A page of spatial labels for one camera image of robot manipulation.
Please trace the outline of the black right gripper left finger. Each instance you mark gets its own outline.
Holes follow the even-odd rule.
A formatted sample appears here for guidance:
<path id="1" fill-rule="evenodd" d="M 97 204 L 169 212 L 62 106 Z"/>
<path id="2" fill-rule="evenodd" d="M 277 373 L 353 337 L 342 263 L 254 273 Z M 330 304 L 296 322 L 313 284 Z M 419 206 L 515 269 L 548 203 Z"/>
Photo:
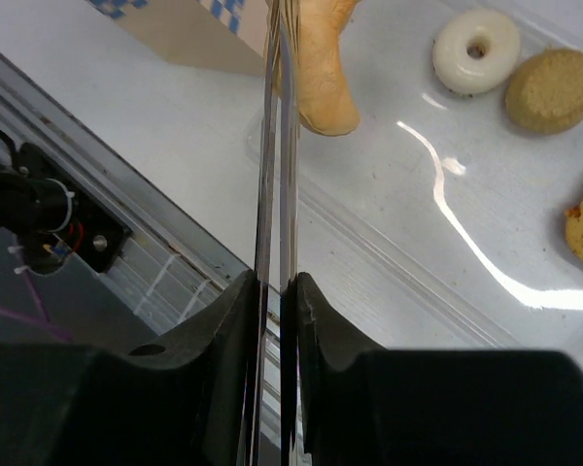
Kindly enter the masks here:
<path id="1" fill-rule="evenodd" d="M 0 344 L 0 465 L 240 465 L 258 450 L 257 278 L 119 354 Z"/>

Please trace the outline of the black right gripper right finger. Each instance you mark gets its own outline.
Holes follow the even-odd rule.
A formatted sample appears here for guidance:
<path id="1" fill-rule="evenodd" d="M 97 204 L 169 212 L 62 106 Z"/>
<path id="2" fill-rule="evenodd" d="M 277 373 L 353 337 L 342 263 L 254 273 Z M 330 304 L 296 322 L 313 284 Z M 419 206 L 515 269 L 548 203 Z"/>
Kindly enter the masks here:
<path id="1" fill-rule="evenodd" d="M 555 350 L 385 349 L 297 281 L 316 465 L 583 465 L 583 372 Z"/>

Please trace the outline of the metal serving tongs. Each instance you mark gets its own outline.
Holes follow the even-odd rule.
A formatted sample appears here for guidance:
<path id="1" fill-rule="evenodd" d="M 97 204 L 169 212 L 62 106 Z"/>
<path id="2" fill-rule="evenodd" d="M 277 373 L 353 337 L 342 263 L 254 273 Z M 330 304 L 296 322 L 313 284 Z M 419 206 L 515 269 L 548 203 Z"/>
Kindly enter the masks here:
<path id="1" fill-rule="evenodd" d="M 266 352 L 272 229 L 279 229 L 280 450 L 284 465 L 296 465 L 297 446 L 297 140 L 296 103 L 300 6 L 273 1 L 265 42 L 263 118 L 260 134 L 259 188 L 254 271 L 255 342 L 246 382 L 244 462 L 259 459 L 261 402 Z"/>

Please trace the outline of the pale bread stick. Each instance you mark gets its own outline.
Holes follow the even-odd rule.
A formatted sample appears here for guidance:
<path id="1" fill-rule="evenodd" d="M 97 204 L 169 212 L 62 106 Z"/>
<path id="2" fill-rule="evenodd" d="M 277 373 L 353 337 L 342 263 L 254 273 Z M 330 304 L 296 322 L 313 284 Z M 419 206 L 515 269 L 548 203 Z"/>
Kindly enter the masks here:
<path id="1" fill-rule="evenodd" d="M 360 123 L 343 70 L 339 36 L 347 26 L 355 1 L 297 1 L 297 105 L 301 124 L 308 130 L 338 137 Z"/>

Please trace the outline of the paper bread bag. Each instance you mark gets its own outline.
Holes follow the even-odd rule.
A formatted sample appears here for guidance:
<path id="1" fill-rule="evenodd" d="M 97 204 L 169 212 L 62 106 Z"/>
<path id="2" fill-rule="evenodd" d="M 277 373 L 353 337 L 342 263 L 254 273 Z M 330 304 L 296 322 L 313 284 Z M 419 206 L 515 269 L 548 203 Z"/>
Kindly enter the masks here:
<path id="1" fill-rule="evenodd" d="M 263 72 L 265 0 L 91 1 L 165 61 L 247 76 Z"/>

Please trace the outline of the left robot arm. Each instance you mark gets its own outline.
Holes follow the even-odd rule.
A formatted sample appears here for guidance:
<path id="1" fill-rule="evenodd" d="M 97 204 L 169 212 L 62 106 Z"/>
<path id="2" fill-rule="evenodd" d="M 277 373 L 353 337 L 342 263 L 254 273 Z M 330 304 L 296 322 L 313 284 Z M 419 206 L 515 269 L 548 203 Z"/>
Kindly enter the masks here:
<path id="1" fill-rule="evenodd" d="M 0 228 L 16 235 L 63 231 L 76 209 L 76 194 L 67 184 L 43 172 L 46 153 L 36 145 L 17 147 L 0 129 L 0 142 L 10 163 L 0 161 Z"/>

